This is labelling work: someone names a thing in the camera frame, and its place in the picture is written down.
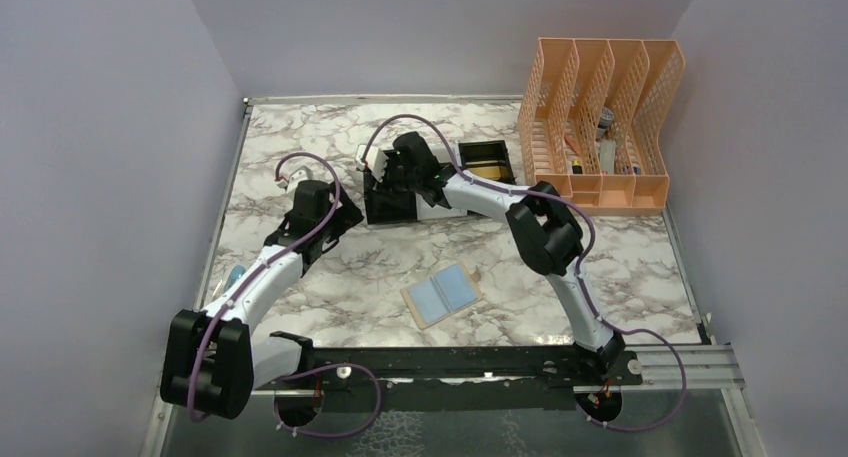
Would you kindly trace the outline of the black white card tray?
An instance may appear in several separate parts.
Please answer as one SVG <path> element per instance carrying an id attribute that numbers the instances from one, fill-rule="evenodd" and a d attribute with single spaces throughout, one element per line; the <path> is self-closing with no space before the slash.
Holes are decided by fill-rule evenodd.
<path id="1" fill-rule="evenodd" d="M 383 150 L 390 165 L 397 160 L 394 149 Z M 462 217 L 468 214 L 489 216 L 504 222 L 508 204 L 503 197 L 483 187 L 485 181 L 498 187 L 516 183 L 506 142 L 503 140 L 459 142 L 446 149 L 438 145 L 431 149 L 440 164 L 452 165 L 456 174 L 444 189 L 449 206 L 430 206 L 414 192 L 393 191 L 387 184 L 363 182 L 366 219 L 370 225 L 400 224 L 422 220 Z M 469 168 L 500 165 L 509 172 L 499 181 L 474 175 Z"/>

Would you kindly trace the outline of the orange plastic desk organizer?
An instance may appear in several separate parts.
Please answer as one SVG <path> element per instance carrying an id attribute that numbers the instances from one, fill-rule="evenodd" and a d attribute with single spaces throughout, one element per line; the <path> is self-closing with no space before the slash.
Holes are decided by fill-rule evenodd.
<path id="1" fill-rule="evenodd" d="M 539 39 L 518 115 L 526 183 L 591 215 L 661 214 L 660 133 L 684 70 L 675 40 Z"/>

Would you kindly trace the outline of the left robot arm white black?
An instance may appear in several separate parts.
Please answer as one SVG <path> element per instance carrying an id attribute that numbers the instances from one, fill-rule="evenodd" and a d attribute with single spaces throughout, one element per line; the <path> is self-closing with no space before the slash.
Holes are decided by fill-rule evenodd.
<path id="1" fill-rule="evenodd" d="M 171 321 L 161 399 L 197 417 L 234 419 L 254 389 L 278 377 L 294 388 L 309 383 L 309 339 L 282 332 L 253 344 L 251 336 L 274 302 L 362 219 L 340 184 L 300 182 L 292 208 L 251 267 L 217 300 Z"/>

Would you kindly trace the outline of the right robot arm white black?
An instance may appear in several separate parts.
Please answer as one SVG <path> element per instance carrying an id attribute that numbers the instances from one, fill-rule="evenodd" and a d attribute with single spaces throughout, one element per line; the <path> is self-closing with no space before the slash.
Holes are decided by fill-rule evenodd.
<path id="1" fill-rule="evenodd" d="M 547 182 L 504 184 L 442 165 L 417 132 L 396 138 L 393 148 L 400 168 L 386 173 L 388 183 L 415 192 L 431 206 L 466 210 L 509 227 L 523 263 L 547 279 L 570 321 L 579 375 L 592 384 L 612 376 L 624 340 L 605 322 L 579 270 L 583 228 L 556 189 Z"/>

